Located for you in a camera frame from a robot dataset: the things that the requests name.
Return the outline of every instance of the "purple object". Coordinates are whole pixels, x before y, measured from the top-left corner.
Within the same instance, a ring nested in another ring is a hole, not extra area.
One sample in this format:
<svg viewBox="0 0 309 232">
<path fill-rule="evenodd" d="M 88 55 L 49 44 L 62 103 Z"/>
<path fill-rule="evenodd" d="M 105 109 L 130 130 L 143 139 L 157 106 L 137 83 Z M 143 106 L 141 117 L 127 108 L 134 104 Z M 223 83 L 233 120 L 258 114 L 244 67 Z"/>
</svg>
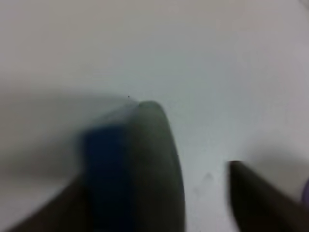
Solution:
<svg viewBox="0 0 309 232">
<path fill-rule="evenodd" d="M 303 194 L 301 196 L 301 202 L 306 206 L 309 207 L 309 180 L 307 180 Z"/>
</svg>

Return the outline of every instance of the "white surface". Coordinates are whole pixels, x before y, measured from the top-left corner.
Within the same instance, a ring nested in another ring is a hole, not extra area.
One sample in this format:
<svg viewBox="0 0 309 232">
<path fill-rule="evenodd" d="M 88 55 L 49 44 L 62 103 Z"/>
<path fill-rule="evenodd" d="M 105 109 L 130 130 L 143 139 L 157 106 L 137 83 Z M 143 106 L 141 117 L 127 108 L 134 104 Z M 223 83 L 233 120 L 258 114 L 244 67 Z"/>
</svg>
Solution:
<svg viewBox="0 0 309 232">
<path fill-rule="evenodd" d="M 128 96 L 166 109 L 189 232 L 233 231 L 228 160 L 297 198 L 309 176 L 308 15 L 297 0 L 2 0 L 0 229 L 67 182 L 77 133 Z"/>
</svg>

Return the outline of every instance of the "gray object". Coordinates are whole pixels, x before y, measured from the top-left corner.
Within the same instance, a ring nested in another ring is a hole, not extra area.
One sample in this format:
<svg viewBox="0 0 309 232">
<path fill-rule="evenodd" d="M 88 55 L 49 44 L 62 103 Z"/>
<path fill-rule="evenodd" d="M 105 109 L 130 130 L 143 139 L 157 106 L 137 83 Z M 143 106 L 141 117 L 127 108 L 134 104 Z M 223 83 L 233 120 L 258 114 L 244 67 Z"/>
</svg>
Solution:
<svg viewBox="0 0 309 232">
<path fill-rule="evenodd" d="M 185 231 L 182 172 L 162 107 L 155 102 L 139 104 L 127 131 L 137 231 Z"/>
</svg>

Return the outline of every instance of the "blurry object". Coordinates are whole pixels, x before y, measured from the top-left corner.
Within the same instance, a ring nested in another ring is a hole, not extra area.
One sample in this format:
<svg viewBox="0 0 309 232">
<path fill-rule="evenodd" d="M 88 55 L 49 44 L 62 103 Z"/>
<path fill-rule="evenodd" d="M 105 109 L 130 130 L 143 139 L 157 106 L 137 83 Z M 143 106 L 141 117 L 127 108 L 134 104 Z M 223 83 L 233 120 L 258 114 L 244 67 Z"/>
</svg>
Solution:
<svg viewBox="0 0 309 232">
<path fill-rule="evenodd" d="M 303 194 L 301 196 L 301 202 L 306 206 L 309 207 L 309 180 L 306 182 Z"/>
<path fill-rule="evenodd" d="M 309 211 L 240 161 L 229 163 L 229 198 L 241 232 L 309 231 Z"/>
<path fill-rule="evenodd" d="M 91 232 L 92 218 L 87 191 L 81 177 L 61 194 L 10 232 Z"/>
<path fill-rule="evenodd" d="M 162 107 L 143 102 L 123 116 L 84 135 L 85 175 L 10 232 L 185 231 L 182 173 Z"/>
</svg>

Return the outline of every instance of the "gray plastic object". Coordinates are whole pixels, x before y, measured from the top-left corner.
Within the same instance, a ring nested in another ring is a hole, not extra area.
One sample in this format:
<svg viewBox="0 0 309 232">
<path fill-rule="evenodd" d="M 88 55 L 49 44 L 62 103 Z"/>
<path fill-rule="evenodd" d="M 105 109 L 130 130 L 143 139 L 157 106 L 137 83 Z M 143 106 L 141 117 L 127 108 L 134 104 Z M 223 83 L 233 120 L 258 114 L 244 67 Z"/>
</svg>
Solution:
<svg viewBox="0 0 309 232">
<path fill-rule="evenodd" d="M 185 231 L 182 172 L 162 107 L 152 101 L 140 103 L 130 117 L 127 132 L 136 231 Z"/>
</svg>

